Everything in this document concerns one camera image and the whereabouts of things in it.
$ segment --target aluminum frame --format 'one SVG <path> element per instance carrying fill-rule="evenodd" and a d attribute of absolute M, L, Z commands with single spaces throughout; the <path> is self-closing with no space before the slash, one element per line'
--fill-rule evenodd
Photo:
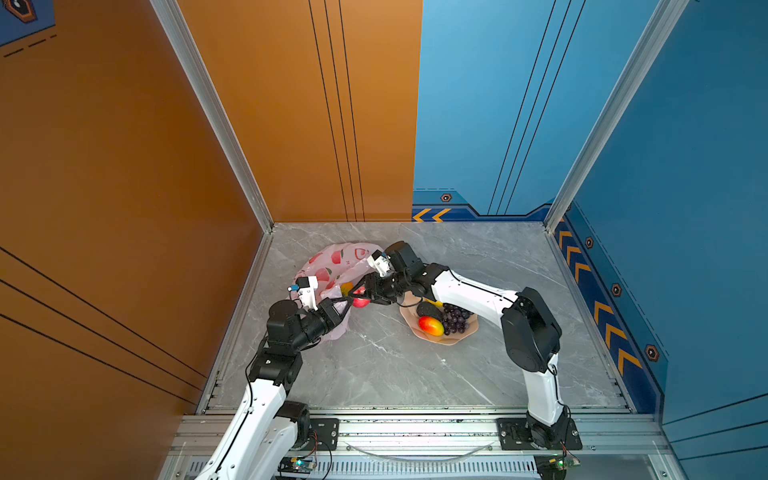
<path fill-rule="evenodd" d="M 581 188 L 589 170 L 603 151 L 608 138 L 614 133 L 621 116 L 627 110 L 629 102 L 632 101 L 632 97 L 659 55 L 661 47 L 664 46 L 664 42 L 667 41 L 688 2 L 689 0 L 660 0 L 656 5 L 656 10 L 645 26 L 640 40 L 637 41 L 611 96 L 605 102 L 598 121 L 595 122 L 544 219 L 544 225 L 549 233 L 554 232 L 568 205 L 576 197 L 578 189 Z"/>
<path fill-rule="evenodd" d="M 184 416 L 169 455 L 211 455 L 227 430 L 232 415 Z M 532 455 L 531 450 L 502 450 L 497 418 L 524 418 L 517 414 L 335 415 L 339 419 L 339 448 L 334 458 L 358 455 L 362 449 L 378 455 Z M 673 455 L 664 432 L 652 415 L 573 412 L 583 455 Z M 536 451 L 536 455 L 559 450 Z"/>
<path fill-rule="evenodd" d="M 208 402 L 214 393 L 214 388 L 216 387 L 219 375 L 222 375 L 224 369 L 229 365 L 235 340 L 237 339 L 238 333 L 240 333 L 240 329 L 243 327 L 243 322 L 245 321 L 246 313 L 248 312 L 248 306 L 253 298 L 253 292 L 256 290 L 256 284 L 259 281 L 261 270 L 264 268 L 266 262 L 266 255 L 270 251 L 270 245 L 272 245 L 272 233 L 264 232 L 261 237 L 261 242 L 259 243 L 259 248 L 250 265 L 248 277 L 246 277 L 245 285 L 243 285 L 243 291 L 240 292 L 240 298 L 237 299 L 237 305 L 232 313 L 227 332 L 224 333 L 224 338 L 221 340 L 219 353 L 216 354 L 214 365 L 211 367 L 208 380 L 205 382 L 203 393 L 200 396 L 200 401 L 197 403 L 195 413 L 198 415 L 203 415 L 207 411 Z"/>
<path fill-rule="evenodd" d="M 150 0 L 150 3 L 160 20 L 160 24 L 163 25 L 165 35 L 174 48 L 184 73 L 187 74 L 195 95 L 197 95 L 197 100 L 203 107 L 227 160 L 230 162 L 232 171 L 248 199 L 248 204 L 259 221 L 261 230 L 264 233 L 270 233 L 274 226 L 272 215 L 266 207 L 259 185 L 253 177 L 243 148 L 237 140 L 235 130 L 232 128 L 227 112 L 216 92 L 214 82 L 208 74 L 203 57 L 197 50 L 197 45 L 195 45 L 192 33 L 184 20 L 179 4 L 176 0 Z"/>
<path fill-rule="evenodd" d="M 592 338 L 592 343 L 594 344 L 595 350 L 597 350 L 600 355 L 600 360 L 603 363 L 603 367 L 605 367 L 605 371 L 616 382 L 617 387 L 621 391 L 621 395 L 624 397 L 624 401 L 627 403 L 627 408 L 629 411 L 632 413 L 637 412 L 637 407 L 632 401 L 629 390 L 627 390 L 627 387 L 624 384 L 624 380 L 621 379 L 621 374 L 619 373 L 618 368 L 616 368 L 616 364 L 611 359 L 611 352 L 608 351 L 608 347 L 605 345 L 605 341 L 600 335 L 598 326 L 595 325 L 594 321 L 592 321 L 591 312 L 589 311 L 587 303 L 584 301 L 584 297 L 581 296 L 581 291 L 578 289 L 576 280 L 574 280 L 573 275 L 571 275 L 571 271 L 568 269 L 568 265 L 563 261 L 563 255 L 560 251 L 560 248 L 558 247 L 558 243 L 554 240 L 554 237 L 551 234 L 546 233 L 545 235 L 547 237 L 547 243 L 552 250 L 552 254 L 555 255 L 558 259 L 558 265 L 561 272 L 563 273 L 563 276 L 565 277 L 565 282 L 568 286 L 568 289 L 571 291 L 571 295 L 573 296 L 574 301 L 576 302 L 576 308 L 581 314 L 581 318 L 584 320 L 584 324 L 587 326 L 587 331 L 589 331 L 589 335 Z"/>

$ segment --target plastic bag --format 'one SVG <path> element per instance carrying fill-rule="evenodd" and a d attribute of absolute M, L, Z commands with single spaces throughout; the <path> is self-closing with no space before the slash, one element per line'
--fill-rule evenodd
<path fill-rule="evenodd" d="M 342 296 L 341 286 L 344 283 L 355 285 L 364 275 L 374 271 L 368 265 L 367 258 L 377 250 L 383 251 L 384 249 L 374 243 L 329 245 L 310 258 L 307 263 L 304 263 L 304 266 L 293 278 L 293 282 L 295 283 L 300 276 L 316 276 L 315 297 L 318 303 L 324 298 L 340 298 Z M 344 302 L 337 303 L 336 309 L 341 313 L 345 306 L 346 303 Z M 349 314 L 353 310 L 353 308 L 349 309 L 339 326 L 324 335 L 320 341 L 326 342 L 340 338 L 347 331 Z"/>

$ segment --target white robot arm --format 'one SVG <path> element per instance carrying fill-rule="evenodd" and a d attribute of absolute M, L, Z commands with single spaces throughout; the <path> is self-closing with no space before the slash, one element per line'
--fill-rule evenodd
<path fill-rule="evenodd" d="M 405 242 L 374 252 L 368 263 L 375 273 L 352 289 L 364 286 L 364 293 L 315 303 L 316 278 L 300 277 L 289 290 L 299 292 L 303 308 L 294 300 L 270 307 L 266 336 L 247 372 L 248 389 L 199 480 L 271 478 L 286 453 L 309 435 L 307 406 L 286 401 L 302 365 L 301 351 L 341 323 L 353 298 L 389 305 L 406 291 L 460 306 L 502 328 L 507 354 L 525 376 L 531 437 L 539 448 L 560 448 L 570 421 L 557 378 L 562 331 L 538 292 L 502 290 L 437 263 L 425 265 Z M 341 311 L 336 304 L 342 304 Z"/>

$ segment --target purple grapes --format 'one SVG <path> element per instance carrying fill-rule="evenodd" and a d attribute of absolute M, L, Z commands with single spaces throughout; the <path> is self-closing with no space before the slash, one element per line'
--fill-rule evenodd
<path fill-rule="evenodd" d="M 445 335 L 466 332 L 468 329 L 467 320 L 470 316 L 472 316 L 472 312 L 469 310 L 451 303 L 444 303 L 442 326 L 445 329 Z"/>

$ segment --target apple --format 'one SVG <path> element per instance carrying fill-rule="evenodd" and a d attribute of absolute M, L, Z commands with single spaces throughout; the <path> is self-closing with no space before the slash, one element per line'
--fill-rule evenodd
<path fill-rule="evenodd" d="M 366 288 L 364 286 L 361 286 L 359 289 L 355 290 L 355 293 L 365 293 Z M 366 298 L 355 298 L 352 300 L 352 306 L 356 306 L 357 308 L 363 308 L 368 306 L 368 304 L 371 303 L 370 300 Z"/>

